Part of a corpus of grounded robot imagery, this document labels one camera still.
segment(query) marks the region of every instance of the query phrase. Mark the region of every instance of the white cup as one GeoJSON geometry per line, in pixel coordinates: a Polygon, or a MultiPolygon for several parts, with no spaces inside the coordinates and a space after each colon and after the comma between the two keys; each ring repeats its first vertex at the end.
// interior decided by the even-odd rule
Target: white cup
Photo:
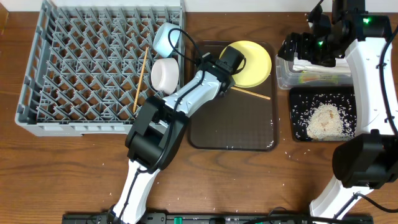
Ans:
{"type": "Polygon", "coordinates": [[[177,61],[174,58],[163,58],[158,59],[152,67],[150,81],[155,90],[170,95],[176,89],[179,77],[177,61]]]}
{"type": "MultiPolygon", "coordinates": [[[[173,48],[169,43],[169,32],[173,28],[180,28],[180,26],[165,22],[161,25],[159,30],[157,30],[157,33],[155,35],[154,49],[163,58],[167,58],[173,52],[173,48]]],[[[181,32],[179,30],[174,30],[170,34],[170,40],[173,44],[173,47],[175,47],[175,45],[177,44],[180,33],[181,32]]]]}

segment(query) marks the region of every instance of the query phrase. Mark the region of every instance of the chopstick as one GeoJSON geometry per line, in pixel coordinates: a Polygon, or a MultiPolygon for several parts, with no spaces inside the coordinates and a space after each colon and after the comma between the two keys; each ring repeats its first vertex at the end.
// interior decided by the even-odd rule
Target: chopstick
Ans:
{"type": "Polygon", "coordinates": [[[237,91],[241,91],[242,93],[247,93],[247,94],[250,94],[252,96],[257,96],[257,97],[260,97],[260,98],[263,98],[263,99],[266,99],[266,100],[270,100],[271,99],[268,96],[260,95],[258,93],[253,93],[253,92],[250,92],[250,91],[247,91],[247,90],[242,90],[240,88],[236,88],[235,86],[232,86],[231,89],[237,90],[237,91]]]}
{"type": "Polygon", "coordinates": [[[141,88],[142,77],[144,76],[144,69],[145,69],[145,62],[147,60],[147,54],[148,54],[148,48],[146,48],[146,50],[145,50],[144,63],[142,64],[141,75],[139,76],[139,81],[138,81],[138,86],[137,86],[137,93],[136,93],[136,97],[134,99],[134,106],[132,107],[132,112],[133,113],[136,112],[136,108],[137,108],[139,89],[141,88]]]}

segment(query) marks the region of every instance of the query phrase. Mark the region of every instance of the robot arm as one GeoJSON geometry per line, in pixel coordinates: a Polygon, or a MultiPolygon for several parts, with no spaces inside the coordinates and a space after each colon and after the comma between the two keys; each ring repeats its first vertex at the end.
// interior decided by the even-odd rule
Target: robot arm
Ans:
{"type": "Polygon", "coordinates": [[[156,175],[165,169],[180,147],[189,117],[207,101],[234,85],[232,76],[244,59],[241,52],[227,47],[223,56],[205,64],[194,79],[163,99],[150,97],[126,138],[129,172],[119,202],[110,209],[109,223],[137,223],[146,210],[146,200],[156,175]],[[204,79],[201,85],[195,86],[204,79]],[[185,95],[173,112],[178,98],[185,95]]]}
{"type": "MultiPolygon", "coordinates": [[[[336,148],[334,176],[310,204],[311,216],[342,219],[359,198],[397,179],[397,139],[387,120],[379,76],[380,56],[392,35],[387,16],[370,16],[363,0],[334,0],[332,20],[318,4],[308,15],[313,33],[291,34],[279,57],[334,67],[345,57],[351,69],[357,107],[356,137],[336,148]]],[[[392,117],[398,104],[391,71],[391,46],[385,55],[384,81],[392,117]]]]}

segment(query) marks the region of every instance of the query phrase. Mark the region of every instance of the wooden table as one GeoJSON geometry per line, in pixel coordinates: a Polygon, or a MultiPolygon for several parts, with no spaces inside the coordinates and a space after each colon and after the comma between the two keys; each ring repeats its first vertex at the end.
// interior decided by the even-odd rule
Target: wooden table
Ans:
{"type": "MultiPolygon", "coordinates": [[[[35,12],[12,12],[0,36],[0,223],[60,223],[66,212],[107,210],[118,201],[127,175],[125,135],[37,138],[15,124],[37,18],[35,12]]],[[[395,27],[398,15],[391,19],[395,27]]],[[[301,12],[187,13],[186,30],[196,41],[253,40],[277,50],[287,34],[308,25],[301,12]]],[[[280,144],[274,151],[202,151],[184,139],[171,165],[157,176],[147,207],[170,213],[266,214],[276,206],[307,212],[333,175],[331,157],[340,143],[293,141],[288,91],[278,90],[277,97],[280,144]]],[[[370,197],[397,208],[397,184],[386,184],[370,197]]],[[[351,212],[370,213],[377,224],[398,219],[364,200],[351,212]]]]}

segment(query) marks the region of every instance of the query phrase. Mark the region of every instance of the gray dish rack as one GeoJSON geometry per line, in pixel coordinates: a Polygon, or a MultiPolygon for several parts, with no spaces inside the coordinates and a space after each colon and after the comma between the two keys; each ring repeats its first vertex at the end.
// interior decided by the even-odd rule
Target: gray dish rack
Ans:
{"type": "MultiPolygon", "coordinates": [[[[145,99],[165,96],[150,84],[150,70],[161,58],[152,43],[164,22],[184,28],[183,3],[180,7],[57,9],[45,0],[16,123],[36,136],[128,133],[145,99]],[[143,65],[146,47],[149,53],[143,65]],[[144,78],[135,99],[142,66],[144,78]]],[[[178,50],[185,50],[181,37],[178,50]]],[[[180,88],[183,60],[175,53],[172,57],[180,67],[180,88]]]]}

